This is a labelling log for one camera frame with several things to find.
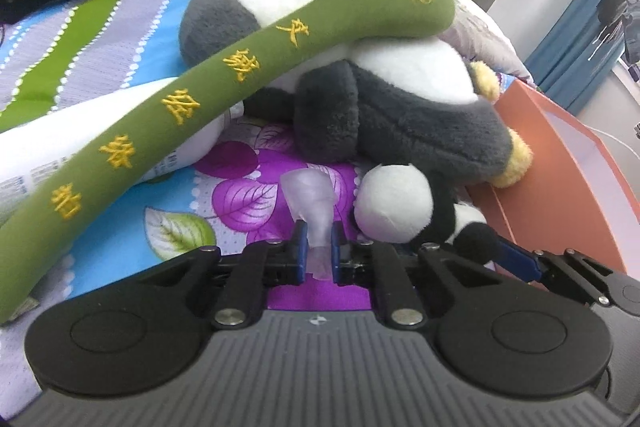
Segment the colourful striped bed sheet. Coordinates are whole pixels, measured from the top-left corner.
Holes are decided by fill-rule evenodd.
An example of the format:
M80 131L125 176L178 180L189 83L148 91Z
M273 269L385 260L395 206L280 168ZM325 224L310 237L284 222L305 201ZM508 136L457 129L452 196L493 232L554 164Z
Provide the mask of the colourful striped bed sheet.
M140 46L139 72L166 57L179 69L2 134L6 168L89 135L1 228L3 425L161 426L204 390L188 377L230 333L219 311L322 327L370 309L332 275L363 239L360 165L307 159L292 124L247 110L321 28L288 10L198 66L178 44Z

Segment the orange cardboard box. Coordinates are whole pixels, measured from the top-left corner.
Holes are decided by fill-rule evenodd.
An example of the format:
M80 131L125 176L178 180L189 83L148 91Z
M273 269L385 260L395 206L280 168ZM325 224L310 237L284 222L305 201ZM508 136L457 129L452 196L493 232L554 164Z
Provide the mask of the orange cardboard box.
M534 152L520 182L468 188L503 237L528 251L565 249L639 276L639 202L590 129L542 93L515 81L495 104Z

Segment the hanging clothes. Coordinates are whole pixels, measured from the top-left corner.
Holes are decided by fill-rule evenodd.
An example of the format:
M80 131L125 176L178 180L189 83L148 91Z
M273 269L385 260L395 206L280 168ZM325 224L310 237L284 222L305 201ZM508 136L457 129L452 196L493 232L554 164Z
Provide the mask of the hanging clothes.
M597 4L600 24L589 61L606 46L623 43L622 59L630 77L639 82L639 0L600 0Z

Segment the grey penguin plush toy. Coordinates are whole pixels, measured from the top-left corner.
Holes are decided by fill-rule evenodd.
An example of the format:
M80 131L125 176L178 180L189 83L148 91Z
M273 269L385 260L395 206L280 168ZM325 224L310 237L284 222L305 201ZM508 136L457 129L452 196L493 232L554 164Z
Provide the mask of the grey penguin plush toy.
M183 61L198 65L308 1L191 0L179 29ZM523 178L534 154L497 113L499 95L489 66L442 39L364 39L298 65L249 96L244 109L289 124L311 162L360 156L506 187Z

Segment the blue curtain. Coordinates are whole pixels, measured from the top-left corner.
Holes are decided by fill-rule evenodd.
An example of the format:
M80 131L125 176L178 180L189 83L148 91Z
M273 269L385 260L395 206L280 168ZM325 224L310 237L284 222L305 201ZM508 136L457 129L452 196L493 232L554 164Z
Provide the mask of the blue curtain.
M572 115L587 105L623 53L623 43L614 43L589 61L600 29L599 1L572 0L525 61L538 89Z

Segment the green plush massage stick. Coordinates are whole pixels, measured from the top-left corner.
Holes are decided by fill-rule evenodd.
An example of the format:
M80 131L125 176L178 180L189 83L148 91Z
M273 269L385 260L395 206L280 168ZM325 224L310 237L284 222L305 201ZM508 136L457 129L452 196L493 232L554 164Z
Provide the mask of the green plush massage stick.
M172 80L74 154L2 225L2 321L109 205L231 106L341 43L434 36L453 20L454 0L311 0Z

